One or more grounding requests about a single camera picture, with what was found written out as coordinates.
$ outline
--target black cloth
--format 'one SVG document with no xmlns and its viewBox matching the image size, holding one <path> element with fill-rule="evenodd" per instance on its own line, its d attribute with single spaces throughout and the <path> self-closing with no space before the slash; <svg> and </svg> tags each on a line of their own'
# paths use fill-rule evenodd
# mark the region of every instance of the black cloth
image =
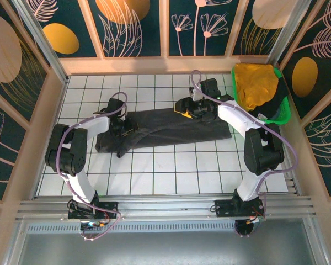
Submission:
<svg viewBox="0 0 331 265">
<path fill-rule="evenodd" d="M 171 109 L 130 112 L 127 115 L 137 122 L 138 129 L 123 137 L 116 137 L 111 130 L 97 136 L 98 152 L 117 152 L 122 157 L 130 149 L 188 144 L 231 138 L 228 123 L 208 115 L 202 120 L 189 119 Z"/>
<path fill-rule="evenodd" d="M 274 97 L 270 101 L 264 103 L 263 105 L 257 106 L 255 109 L 249 111 L 249 113 L 255 118 L 257 118 L 258 115 L 261 113 L 268 119 L 271 119 L 272 117 L 275 116 L 275 114 L 279 110 L 282 100 L 287 96 L 288 96 L 288 89 L 286 87 L 285 81 L 281 77 L 278 79 L 277 90 Z"/>
</svg>

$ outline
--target dark teal wallpaper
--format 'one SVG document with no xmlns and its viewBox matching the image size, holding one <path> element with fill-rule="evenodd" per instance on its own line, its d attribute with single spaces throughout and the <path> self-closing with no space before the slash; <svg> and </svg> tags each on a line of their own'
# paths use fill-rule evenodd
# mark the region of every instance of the dark teal wallpaper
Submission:
<svg viewBox="0 0 331 265">
<path fill-rule="evenodd" d="M 331 196 L 331 103 L 305 127 L 305 132 Z"/>
<path fill-rule="evenodd" d="M 207 1 L 205 6 L 169 0 L 169 55 L 224 55 L 237 7 L 232 0 Z"/>
<path fill-rule="evenodd" d="M 29 36 L 31 37 L 31 39 L 34 41 L 35 46 L 38 48 L 38 50 L 39 50 L 40 54 L 43 56 L 45 62 L 50 66 L 50 63 L 48 62 L 48 59 L 45 57 L 45 55 L 44 55 L 44 53 L 42 52 L 41 48 L 39 47 L 39 45 L 38 45 L 37 42 L 35 41 L 35 39 L 34 39 L 32 33 L 29 31 L 29 29 L 27 28 L 26 24 L 23 22 L 23 20 L 22 20 L 20 14 L 19 14 L 19 12 L 18 12 L 18 10 L 16 9 L 15 5 L 12 3 L 12 0 L 9 1 L 9 4 L 11 5 L 12 10 L 15 11 L 17 17 L 18 17 L 18 18 L 20 19 L 20 21 L 21 21 L 21 24 L 24 26 L 25 30 L 27 31 L 27 33 L 29 34 Z"/>
<path fill-rule="evenodd" d="M 283 69 L 303 118 L 331 89 L 331 0 L 326 0 Z"/>
<path fill-rule="evenodd" d="M 305 13 L 304 17 L 302 18 L 302 20 L 299 23 L 298 28 L 296 29 L 295 33 L 293 34 L 290 42 L 287 44 L 286 49 L 283 51 L 283 53 L 281 54 L 281 57 L 278 60 L 278 63 L 281 63 L 282 60 L 284 59 L 284 57 L 286 56 L 288 50 L 291 47 L 292 42 L 294 41 L 294 39 L 296 38 L 296 36 L 298 35 L 299 31 L 301 30 L 302 26 L 304 25 L 304 22 L 307 20 L 308 16 L 310 15 L 311 10 L 313 9 L 313 7 L 315 6 L 317 0 L 311 0 L 309 8 L 307 10 L 307 12 Z"/>
<path fill-rule="evenodd" d="M 0 95 L 31 119 L 46 72 L 0 4 Z"/>
<path fill-rule="evenodd" d="M 0 108 L 0 200 L 10 179 L 25 133 L 26 131 Z"/>
<path fill-rule="evenodd" d="M 160 56 L 158 0 L 88 0 L 105 57 Z"/>
<path fill-rule="evenodd" d="M 58 57 L 96 57 L 77 0 L 27 0 Z"/>
<path fill-rule="evenodd" d="M 255 0 L 250 0 L 245 12 L 243 23 L 234 46 L 233 55 L 269 55 L 277 37 L 278 29 L 263 29 L 256 25 L 253 19 Z"/>
</svg>

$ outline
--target black mount bracket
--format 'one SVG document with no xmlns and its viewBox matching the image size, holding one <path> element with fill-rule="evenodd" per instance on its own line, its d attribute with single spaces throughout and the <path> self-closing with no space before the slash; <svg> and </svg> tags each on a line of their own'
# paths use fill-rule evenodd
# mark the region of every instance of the black mount bracket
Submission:
<svg viewBox="0 0 331 265">
<path fill-rule="evenodd" d="M 100 202 L 98 199 L 97 192 L 94 195 L 94 198 L 91 202 L 92 205 L 100 207 L 106 210 L 118 210 L 117 202 Z M 97 211 L 83 203 L 79 203 L 75 200 L 70 200 L 67 204 L 68 207 L 68 219 L 92 219 L 92 220 L 101 220 L 105 219 L 105 213 L 102 211 Z M 116 214 L 107 213 L 109 218 L 116 219 Z"/>
<path fill-rule="evenodd" d="M 222 102 L 233 100 L 233 98 L 229 95 L 221 95 L 221 91 L 217 86 L 217 81 L 214 78 L 201 81 L 200 88 L 203 94 L 211 98 L 216 98 Z M 176 102 L 174 111 L 185 114 L 188 118 L 202 119 L 207 115 L 214 115 L 217 117 L 217 107 L 218 103 L 215 103 L 209 99 L 203 98 L 201 100 L 193 101 L 192 97 L 187 97 Z"/>
<path fill-rule="evenodd" d="M 265 125 L 278 134 L 280 133 L 276 124 Z M 262 146 L 261 140 L 267 142 L 267 145 Z M 245 132 L 244 162 L 251 172 L 259 176 L 269 169 L 276 169 L 284 159 L 282 141 L 275 135 L 263 128 L 250 129 Z"/>
<path fill-rule="evenodd" d="M 231 200 L 215 200 L 214 211 L 217 217 L 250 217 L 255 216 L 257 212 L 264 214 L 263 202 L 259 197 L 244 202 L 237 189 Z"/>
<path fill-rule="evenodd" d="M 251 216 L 256 216 L 260 220 L 260 216 L 264 215 L 263 202 L 259 197 L 250 201 L 244 202 L 237 189 L 234 190 L 234 195 L 231 200 L 215 200 L 214 212 L 217 217 L 242 217 L 245 219 L 235 221 L 235 230 L 241 236 L 249 235 L 254 230 L 254 224 L 250 219 Z"/>
<path fill-rule="evenodd" d="M 123 105 L 123 101 L 116 98 L 110 98 L 108 106 L 101 109 L 97 114 L 110 113 L 119 109 Z M 125 114 L 121 115 L 121 111 L 109 116 L 109 133 L 115 137 L 124 137 L 129 133 L 138 130 L 137 122 L 133 121 L 131 118 Z"/>
<path fill-rule="evenodd" d="M 48 149 L 45 154 L 45 163 L 54 172 L 56 170 L 56 155 L 59 143 L 65 131 L 69 128 L 65 124 L 56 124 L 50 137 Z M 87 130 L 72 129 L 65 138 L 64 144 L 71 144 L 70 148 L 63 147 L 60 154 L 60 170 L 63 173 L 75 176 L 81 172 L 86 163 Z"/>
</svg>

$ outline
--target black cable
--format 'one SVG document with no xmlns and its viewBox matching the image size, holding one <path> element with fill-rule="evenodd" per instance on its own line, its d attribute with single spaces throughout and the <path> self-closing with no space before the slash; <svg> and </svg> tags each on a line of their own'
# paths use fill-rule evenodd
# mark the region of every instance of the black cable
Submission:
<svg viewBox="0 0 331 265">
<path fill-rule="evenodd" d="M 77 209 L 77 206 L 75 204 L 75 201 L 73 199 L 69 200 L 66 204 L 66 207 L 72 211 L 76 211 L 78 212 L 79 214 L 83 215 L 83 216 L 86 216 L 86 217 L 89 217 L 89 218 L 93 218 L 94 215 L 93 213 L 91 213 L 90 211 L 84 211 L 82 209 Z"/>
<path fill-rule="evenodd" d="M 214 204 L 214 205 L 212 205 L 212 206 L 210 207 L 210 212 L 211 212 L 211 213 L 216 213 L 216 209 L 214 209 L 214 210 L 212 209 L 212 208 L 215 207 L 215 206 L 216 206 L 216 204 Z"/>
</svg>

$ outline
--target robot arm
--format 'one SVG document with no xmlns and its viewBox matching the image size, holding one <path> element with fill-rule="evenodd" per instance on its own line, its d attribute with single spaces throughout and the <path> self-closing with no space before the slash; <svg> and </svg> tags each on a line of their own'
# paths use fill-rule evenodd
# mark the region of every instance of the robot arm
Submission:
<svg viewBox="0 0 331 265">
<path fill-rule="evenodd" d="M 284 160 L 282 142 L 258 125 L 258 123 L 265 124 L 263 121 L 256 119 L 254 123 L 244 115 L 245 111 L 232 97 L 222 96 L 214 78 L 200 82 L 200 88 L 203 94 L 226 102 L 228 105 L 220 105 L 205 99 L 196 89 L 190 88 L 190 97 L 179 100 L 175 104 L 174 111 L 192 119 L 201 119 L 203 115 L 212 113 L 228 122 L 244 137 L 244 161 L 249 170 L 234 192 L 234 196 L 238 195 L 243 202 L 254 200 L 258 197 L 265 173 L 275 169 Z M 276 124 L 265 124 L 265 126 L 279 134 Z M 267 142 L 267 145 L 263 146 L 262 141 Z"/>
<path fill-rule="evenodd" d="M 52 132 L 52 137 L 45 156 L 46 164 L 56 170 L 57 148 L 62 134 L 68 128 L 67 125 L 57 124 Z M 109 130 L 109 118 L 101 117 L 84 123 L 71 131 L 69 138 L 64 144 L 71 144 L 70 148 L 63 147 L 60 156 L 60 169 L 68 176 L 73 190 L 84 199 L 85 202 L 91 203 L 95 197 L 95 190 L 88 182 L 87 175 L 84 171 L 86 163 L 87 141 Z M 73 199 L 83 203 L 77 196 Z"/>
</svg>

